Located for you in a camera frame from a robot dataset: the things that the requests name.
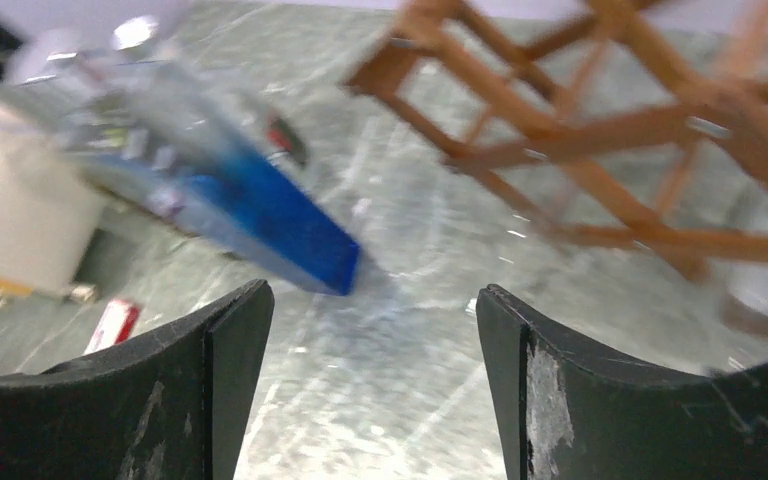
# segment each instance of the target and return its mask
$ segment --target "scratch mark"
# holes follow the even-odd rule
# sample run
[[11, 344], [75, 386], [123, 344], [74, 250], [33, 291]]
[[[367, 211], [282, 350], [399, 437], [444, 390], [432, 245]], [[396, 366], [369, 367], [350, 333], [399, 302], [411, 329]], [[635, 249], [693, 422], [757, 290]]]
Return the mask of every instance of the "scratch mark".
[[527, 361], [526, 430], [533, 449], [527, 468], [535, 478], [556, 478], [554, 449], [561, 442], [572, 446], [575, 440], [567, 394], [561, 387], [561, 367], [551, 354], [539, 348], [528, 352]]
[[151, 394], [149, 394], [148, 399], [146, 400], [145, 408], [143, 408], [143, 413], [140, 415], [140, 420], [137, 422], [137, 434], [134, 437], [134, 441], [131, 443], [130, 446], [128, 446], [128, 450], [125, 452], [125, 457], [122, 459], [122, 464], [119, 467], [119, 475], [116, 476], [117, 480], [129, 480], [133, 477], [133, 467], [134, 467], [134, 450], [140, 445], [140, 443], [143, 441], [143, 437], [145, 437], [146, 431], [148, 430], [148, 421], [151, 419], [151, 412], [154, 411], [154, 408], [159, 406], [161, 402], [163, 401], [163, 384], [159, 381], [154, 382], [154, 388], [151, 390]]
[[688, 416], [688, 418], [695, 419], [696, 417], [694, 417], [692, 413], [693, 410], [714, 408], [716, 406], [717, 406], [716, 403], [682, 403], [681, 409], [684, 410], [684, 413]]
[[201, 62], [204, 59], [205, 55], [207, 55], [208, 52], [210, 52], [213, 49], [213, 47], [216, 46], [216, 43], [219, 42], [219, 40], [221, 40], [222, 38], [224, 38], [224, 34], [230, 32], [235, 27], [238, 27], [240, 24], [242, 24], [246, 20], [250, 19], [251, 17], [253, 17], [253, 16], [255, 16], [255, 15], [259, 14], [259, 13], [263, 13], [265, 11], [272, 10], [272, 9], [276, 8], [278, 5], [279, 4], [277, 4], [277, 3], [267, 3], [265, 5], [262, 5], [262, 6], [258, 7], [258, 8], [255, 8], [254, 10], [252, 10], [250, 12], [246, 12], [245, 14], [240, 15], [237, 19], [235, 19], [235, 20], [233, 20], [233, 21], [231, 21], [231, 22], [229, 22], [227, 24], [224, 24], [224, 25], [220, 26], [219, 28], [217, 28], [216, 30], [214, 30], [213, 33], [211, 33], [209, 35], [209, 37], [210, 36], [214, 37], [213, 40], [211, 40], [204, 47], [204, 50], [202, 50], [201, 53], [198, 56], [196, 56], [196, 58], [194, 60], [194, 63]]
[[269, 390], [266, 391], [266, 396], [263, 399], [263, 403], [260, 405], [260, 408], [257, 409], [257, 414], [252, 420], [251, 430], [243, 440], [243, 451], [248, 449], [248, 446], [251, 445], [251, 443], [254, 441], [254, 438], [258, 433], [260, 433], [260, 429], [263, 428], [263, 419], [266, 417], [266, 414], [277, 408], [277, 405], [273, 405], [271, 402], [272, 399], [275, 398], [275, 394], [278, 392], [279, 388], [281, 388], [280, 380], [270, 385]]
[[470, 376], [462, 384], [460, 384], [460, 386], [458, 386], [454, 392], [452, 392], [449, 398], [447, 398], [446, 401], [443, 402], [443, 404], [440, 405], [437, 410], [431, 412], [431, 415], [426, 417], [426, 419], [420, 423], [413, 432], [411, 432], [411, 434], [405, 440], [404, 446], [407, 447], [409, 445], [413, 445], [422, 437], [424, 437], [425, 434], [428, 433], [433, 426], [437, 425], [437, 423], [439, 423], [446, 417], [446, 415], [449, 414], [449, 412], [452, 410], [452, 408], [455, 407], [455, 405], [458, 404], [458, 402], [463, 400], [463, 397], [466, 396], [470, 390], [472, 390], [472, 388], [483, 378], [484, 375], [484, 365], [482, 364], [477, 366], [475, 370], [472, 371]]
[[73, 315], [72, 318], [70, 318], [69, 321], [66, 322], [66, 325], [64, 325], [60, 330], [54, 332], [53, 335], [50, 335], [50, 336], [46, 337], [45, 340], [40, 342], [36, 346], [36, 348], [34, 348], [31, 351], [31, 353], [28, 354], [28, 356], [25, 358], [25, 360], [23, 360], [22, 363], [20, 363], [19, 366], [16, 367], [16, 370], [17, 371], [21, 371], [22, 368], [25, 365], [27, 365], [28, 362], [30, 362], [32, 358], [34, 358], [34, 356], [40, 351], [40, 349], [42, 347], [44, 347], [45, 345], [48, 345], [49, 343], [51, 343], [52, 340], [54, 340], [55, 338], [59, 337], [64, 332], [66, 332], [66, 330], [68, 330], [72, 326], [72, 324], [75, 323], [75, 320], [77, 320], [78, 317], [80, 317], [84, 312], [86, 312], [89, 309], [90, 309], [90, 305], [81, 305], [81, 307], [78, 309], [78, 311], [75, 312], [75, 315]]
[[758, 415], [751, 420], [746, 420], [715, 383], [711, 384], [711, 388], [713, 388], [714, 391], [717, 392], [717, 395], [723, 400], [723, 404], [726, 406], [726, 409], [729, 412], [729, 416], [732, 419], [735, 430], [744, 435], [751, 435], [760, 426], [768, 427], [767, 417]]
[[145, 480], [160, 480], [163, 475], [163, 455], [166, 453], [166, 442], [160, 442], [151, 452], [151, 458], [146, 466]]
[[204, 291], [202, 292], [201, 296], [199, 296], [198, 300], [196, 300], [196, 303], [193, 306], [193, 308], [190, 310], [190, 313], [210, 303], [210, 301], [213, 299], [213, 295], [214, 295], [214, 292], [216, 291], [216, 287], [218, 287], [222, 283], [222, 281], [225, 279], [223, 274], [228, 269], [229, 265], [230, 264], [225, 264], [225, 265], [216, 267], [213, 269], [212, 272], [210, 272], [210, 275], [208, 275], [207, 278], [212, 278], [213, 281], [210, 282], [210, 284], [207, 285], [206, 288], [204, 288]]
[[338, 194], [349, 188], [355, 181], [361, 166], [369, 156], [370, 142], [367, 140], [375, 133], [378, 127], [377, 117], [371, 117], [366, 120], [361, 130], [360, 140], [358, 140], [357, 148], [355, 148], [355, 154], [352, 156], [349, 162], [349, 167], [346, 169], [346, 173], [343, 175], [342, 181], [329, 192], [326, 192], [319, 198], [319, 201], [323, 204], [333, 200]]
[[647, 367], [647, 368], [660, 368], [657, 365], [651, 365], [649, 363], [635, 362], [633, 360], [620, 360], [619, 358], [603, 358], [606, 362], [622, 363], [624, 365], [634, 365], [635, 367]]

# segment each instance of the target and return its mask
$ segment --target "red object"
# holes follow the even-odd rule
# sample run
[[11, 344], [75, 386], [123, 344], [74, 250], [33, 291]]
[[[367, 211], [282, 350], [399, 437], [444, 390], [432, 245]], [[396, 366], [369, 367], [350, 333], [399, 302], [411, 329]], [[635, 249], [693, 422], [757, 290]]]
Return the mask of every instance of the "red object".
[[270, 129], [267, 135], [276, 147], [281, 148], [287, 152], [293, 151], [293, 144], [287, 139], [287, 137], [284, 135], [284, 132], [279, 130], [277, 127]]
[[131, 337], [134, 325], [140, 317], [142, 308], [127, 300], [115, 298], [107, 304], [101, 320], [93, 332], [90, 344], [84, 350], [84, 355], [112, 347]]

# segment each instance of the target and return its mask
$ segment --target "metal screw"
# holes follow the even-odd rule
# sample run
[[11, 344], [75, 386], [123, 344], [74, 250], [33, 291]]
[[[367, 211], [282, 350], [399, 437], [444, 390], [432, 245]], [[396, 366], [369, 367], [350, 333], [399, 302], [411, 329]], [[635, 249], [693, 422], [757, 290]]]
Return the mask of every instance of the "metal screw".
[[695, 130], [699, 133], [708, 135], [709, 137], [719, 138], [725, 140], [731, 137], [731, 130], [723, 126], [717, 125], [714, 122], [705, 120], [699, 117], [689, 117], [685, 123], [688, 128]]
[[651, 252], [651, 251], [652, 251], [652, 249], [651, 249], [651, 248], [649, 248], [648, 246], [646, 246], [646, 245], [645, 245], [643, 242], [641, 242], [640, 240], [635, 240], [633, 243], [634, 243], [634, 246], [635, 246], [635, 247], [637, 247], [637, 249], [638, 249], [638, 250], [643, 250], [643, 251], [646, 251], [646, 252]]
[[394, 47], [398, 48], [407, 48], [411, 50], [417, 48], [416, 42], [407, 38], [392, 37], [390, 38], [390, 43], [392, 43]]
[[549, 156], [545, 153], [540, 153], [537, 150], [532, 150], [530, 148], [526, 148], [522, 151], [522, 153], [528, 155], [530, 158], [533, 158], [535, 160], [540, 160], [541, 162], [548, 162]]

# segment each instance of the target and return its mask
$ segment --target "white wall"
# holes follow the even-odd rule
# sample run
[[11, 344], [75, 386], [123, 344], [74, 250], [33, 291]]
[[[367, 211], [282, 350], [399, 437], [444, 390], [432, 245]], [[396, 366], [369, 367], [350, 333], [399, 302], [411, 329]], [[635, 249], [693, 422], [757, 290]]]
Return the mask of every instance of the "white wall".
[[0, 129], [0, 278], [62, 293], [104, 204], [40, 139]]
[[[659, 25], [690, 31], [731, 31], [735, 22], [757, 0], [675, 0], [665, 2], [650, 15]], [[292, 0], [277, 3], [333, 5], [341, 7], [392, 9], [402, 0]], [[581, 0], [472, 0], [472, 4], [493, 16], [557, 20], [582, 11]]]
[[26, 35], [53, 28], [81, 31], [91, 46], [108, 45], [125, 20], [155, 15], [167, 31], [177, 28], [193, 0], [0, 0], [0, 18]]

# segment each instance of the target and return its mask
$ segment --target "floor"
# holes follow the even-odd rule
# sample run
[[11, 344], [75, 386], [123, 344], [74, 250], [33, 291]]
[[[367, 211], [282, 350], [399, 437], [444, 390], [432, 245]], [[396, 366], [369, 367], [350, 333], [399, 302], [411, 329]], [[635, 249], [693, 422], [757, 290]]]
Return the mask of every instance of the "floor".
[[[315, 158], [294, 176], [367, 252], [355, 294], [298, 291], [201, 241], [116, 212], [80, 274], [100, 285], [105, 298], [145, 305], [137, 333], [252, 278], [270, 281], [275, 321], [237, 478], [504, 478], [471, 309], [488, 283], [608, 345], [673, 368], [728, 369], [768, 358], [768, 345], [718, 327], [706, 289], [647, 256], [562, 255], [494, 196], [436, 165], [438, 154], [383, 108], [338, 90], [390, 18], [376, 11], [211, 2], [199, 6], [179, 34], [201, 67], [245, 69], [248, 81], [303, 133]], [[522, 40], [545, 28], [500, 24]], [[699, 34], [670, 40], [700, 67], [720, 44]], [[584, 53], [545, 64], [569, 78]], [[584, 116], [667, 100], [623, 52], [607, 71], [593, 86]], [[433, 65], [411, 90], [411, 99], [447, 131], [464, 129], [479, 106]], [[506, 134], [494, 126], [488, 139]], [[653, 173], [675, 155], [668, 149], [625, 155], [613, 159], [610, 170], [646, 198], [656, 185]], [[706, 155], [676, 223], [722, 224], [746, 185], [724, 157]], [[510, 179], [541, 198], [560, 182], [551, 171], [516, 171]], [[582, 199], [570, 218], [608, 217]], [[0, 310], [0, 374], [38, 372], [79, 355], [104, 303], [32, 297]]]

